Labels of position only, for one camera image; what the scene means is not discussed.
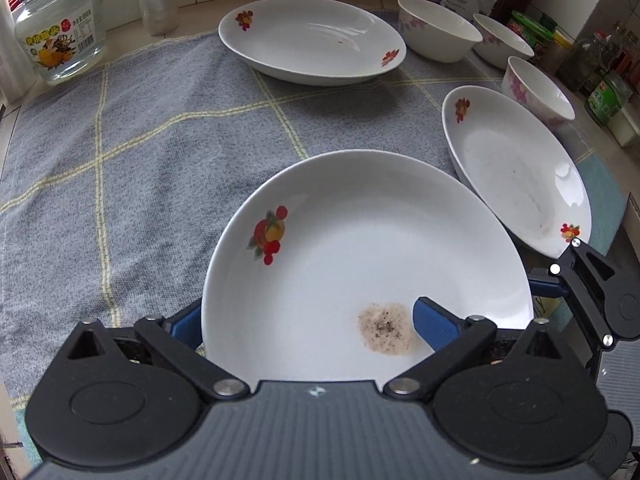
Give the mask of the green label glass jar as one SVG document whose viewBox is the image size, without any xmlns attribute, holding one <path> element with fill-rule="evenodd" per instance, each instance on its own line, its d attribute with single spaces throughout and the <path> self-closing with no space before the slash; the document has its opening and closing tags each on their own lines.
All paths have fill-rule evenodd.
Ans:
<svg viewBox="0 0 640 480">
<path fill-rule="evenodd" d="M 607 72 L 586 101 L 586 111 L 600 126 L 608 122 L 629 101 L 632 90 L 614 70 Z"/>
</svg>

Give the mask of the glass jar green lid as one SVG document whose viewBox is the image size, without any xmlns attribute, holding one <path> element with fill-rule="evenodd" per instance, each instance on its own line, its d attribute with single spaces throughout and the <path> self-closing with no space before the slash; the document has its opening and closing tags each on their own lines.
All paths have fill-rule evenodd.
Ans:
<svg viewBox="0 0 640 480">
<path fill-rule="evenodd" d="M 103 0 L 20 0 L 14 36 L 47 84 L 86 70 L 105 44 Z"/>
</svg>

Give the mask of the white bowl pink flowers near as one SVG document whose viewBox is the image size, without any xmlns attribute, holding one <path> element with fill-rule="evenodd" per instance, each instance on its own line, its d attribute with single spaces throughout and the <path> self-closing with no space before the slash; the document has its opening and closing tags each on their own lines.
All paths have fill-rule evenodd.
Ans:
<svg viewBox="0 0 640 480">
<path fill-rule="evenodd" d="M 574 107 L 566 95 L 545 73 L 522 58 L 510 56 L 506 61 L 501 92 L 524 106 L 551 131 L 575 120 Z"/>
</svg>

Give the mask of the white bowl purple flowers large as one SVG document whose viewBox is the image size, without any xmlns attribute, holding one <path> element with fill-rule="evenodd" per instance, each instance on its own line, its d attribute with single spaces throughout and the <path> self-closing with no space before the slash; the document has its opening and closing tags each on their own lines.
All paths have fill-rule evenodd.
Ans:
<svg viewBox="0 0 640 480">
<path fill-rule="evenodd" d="M 472 23 L 437 3 L 398 0 L 398 6 L 398 32 L 424 58 L 457 63 L 483 40 Z"/>
</svg>

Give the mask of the white plate with faint stains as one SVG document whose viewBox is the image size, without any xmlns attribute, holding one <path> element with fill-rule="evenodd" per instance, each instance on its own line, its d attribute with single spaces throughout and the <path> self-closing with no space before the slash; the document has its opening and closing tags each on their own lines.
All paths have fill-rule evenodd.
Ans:
<svg viewBox="0 0 640 480">
<path fill-rule="evenodd" d="M 559 258 L 592 234 L 590 200 L 573 159 L 524 106 L 480 86 L 442 100 L 442 128 L 459 179 L 514 237 Z"/>
</svg>

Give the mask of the white bowl purple flowers middle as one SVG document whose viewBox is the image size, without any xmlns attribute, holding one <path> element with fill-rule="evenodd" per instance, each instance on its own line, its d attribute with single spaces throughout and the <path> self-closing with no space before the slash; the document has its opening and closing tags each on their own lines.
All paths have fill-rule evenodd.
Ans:
<svg viewBox="0 0 640 480">
<path fill-rule="evenodd" d="M 525 61 L 534 57 L 534 50 L 522 37 L 492 18 L 474 13 L 473 24 L 482 35 L 482 41 L 473 50 L 491 66 L 506 70 L 511 56 Z"/>
</svg>

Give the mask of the grey checked towel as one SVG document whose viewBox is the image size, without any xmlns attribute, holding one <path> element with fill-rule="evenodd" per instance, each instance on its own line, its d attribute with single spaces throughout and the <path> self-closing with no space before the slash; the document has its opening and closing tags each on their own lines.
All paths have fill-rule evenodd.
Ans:
<svg viewBox="0 0 640 480">
<path fill-rule="evenodd" d="M 475 54 L 445 65 L 407 50 L 363 84 L 306 88 L 259 73 L 209 32 L 152 44 L 26 105 L 1 180 L 1 364 L 9 384 L 32 388 L 36 477 L 606 477 L 594 453 L 620 462 L 639 444 L 639 377 L 592 376 L 565 301 L 530 287 L 528 324 L 494 322 L 486 358 L 420 401 L 373 380 L 263 380 L 243 399 L 202 400 L 134 336 L 140 318 L 203 307 L 224 228 L 298 162 L 389 152 L 475 194 L 454 169 L 440 109 L 460 86 L 500 92 L 500 78 Z M 529 286 L 529 272 L 557 258 L 500 224 Z"/>
</svg>

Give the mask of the green lid sauce jar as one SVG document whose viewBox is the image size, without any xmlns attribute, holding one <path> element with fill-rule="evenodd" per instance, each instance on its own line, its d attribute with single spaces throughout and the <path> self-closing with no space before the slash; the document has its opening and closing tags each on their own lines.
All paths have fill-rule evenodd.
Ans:
<svg viewBox="0 0 640 480">
<path fill-rule="evenodd" d="M 512 12 L 508 27 L 534 50 L 534 58 L 541 58 L 552 44 L 552 32 L 518 11 Z"/>
</svg>

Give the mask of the white plate with pepper stain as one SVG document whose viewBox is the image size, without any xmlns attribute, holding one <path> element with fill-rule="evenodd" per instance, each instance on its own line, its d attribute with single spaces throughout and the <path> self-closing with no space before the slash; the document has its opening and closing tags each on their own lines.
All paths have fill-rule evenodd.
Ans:
<svg viewBox="0 0 640 480">
<path fill-rule="evenodd" d="M 388 382 L 426 358 L 421 297 L 523 328 L 533 301 L 510 236 L 457 179 L 381 151 L 288 167 L 233 215 L 203 292 L 206 356 L 263 380 Z"/>
</svg>

